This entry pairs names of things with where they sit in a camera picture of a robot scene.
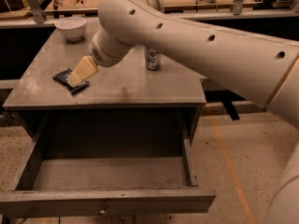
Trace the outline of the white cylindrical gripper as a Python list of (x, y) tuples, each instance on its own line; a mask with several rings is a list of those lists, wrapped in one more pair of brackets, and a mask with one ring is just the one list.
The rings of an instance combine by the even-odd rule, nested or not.
[(112, 37), (101, 28), (94, 36), (89, 46), (91, 56), (84, 56), (67, 78), (71, 87), (81, 84), (86, 78), (97, 72), (97, 65), (112, 67), (123, 60), (135, 45), (127, 44)]

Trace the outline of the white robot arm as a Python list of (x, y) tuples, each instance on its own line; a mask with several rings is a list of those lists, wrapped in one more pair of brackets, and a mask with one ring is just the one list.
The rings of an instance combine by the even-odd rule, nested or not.
[(111, 67), (154, 49), (299, 128), (299, 46), (164, 14), (163, 0), (102, 0), (90, 54)]

